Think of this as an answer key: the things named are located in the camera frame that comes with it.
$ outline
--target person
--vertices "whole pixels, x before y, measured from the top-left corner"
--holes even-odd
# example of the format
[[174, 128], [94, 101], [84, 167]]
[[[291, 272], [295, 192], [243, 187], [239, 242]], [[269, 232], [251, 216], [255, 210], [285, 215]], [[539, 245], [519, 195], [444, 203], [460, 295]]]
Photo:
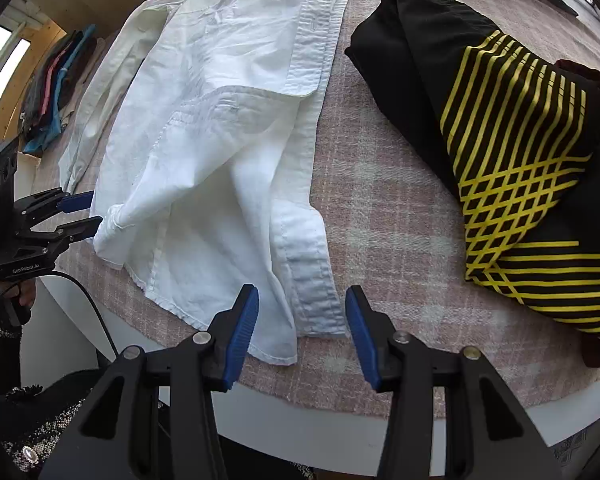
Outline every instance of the person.
[[[11, 286], [0, 283], [0, 292]], [[36, 282], [27, 280], [13, 287], [5, 298], [18, 297], [21, 305], [33, 307]], [[43, 390], [20, 384], [20, 340], [22, 327], [13, 327], [0, 302], [0, 480], [35, 479], [44, 467], [62, 432], [98, 382], [103, 369], [68, 374]], [[158, 420], [168, 428], [168, 406], [160, 403]], [[160, 432], [163, 441], [168, 430]], [[160, 443], [159, 449], [169, 449]], [[229, 479], [243, 478], [246, 468], [258, 478], [313, 479], [311, 468], [286, 462], [220, 437]]]

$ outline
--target white fabric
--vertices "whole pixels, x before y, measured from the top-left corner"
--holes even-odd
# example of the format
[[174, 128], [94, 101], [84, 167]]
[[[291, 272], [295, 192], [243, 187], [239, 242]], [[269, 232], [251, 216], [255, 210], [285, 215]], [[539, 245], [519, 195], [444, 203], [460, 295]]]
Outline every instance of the white fabric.
[[96, 253], [199, 328], [253, 283], [250, 353], [272, 364], [296, 362], [298, 335], [346, 331], [309, 205], [346, 3], [145, 2], [94, 74], [59, 163], [74, 190], [128, 88], [91, 206], [104, 218]]

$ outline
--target table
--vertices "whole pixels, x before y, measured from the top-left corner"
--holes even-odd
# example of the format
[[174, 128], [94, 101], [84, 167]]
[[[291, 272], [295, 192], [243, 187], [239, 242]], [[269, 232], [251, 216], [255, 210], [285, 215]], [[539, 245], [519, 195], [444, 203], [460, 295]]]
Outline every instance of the table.
[[[44, 276], [42, 282], [85, 337], [107, 358], [114, 355], [88, 300], [71, 282]], [[98, 309], [118, 350], [135, 344], [146, 351], [162, 348], [101, 304]], [[169, 389], [160, 399], [169, 401]], [[375, 476], [386, 420], [350, 413], [300, 408], [234, 384], [213, 394], [218, 432], [258, 451], [320, 469]], [[552, 446], [600, 418], [600, 381], [576, 394], [527, 410], [545, 442]], [[434, 423], [430, 474], [445, 469], [445, 421]]]

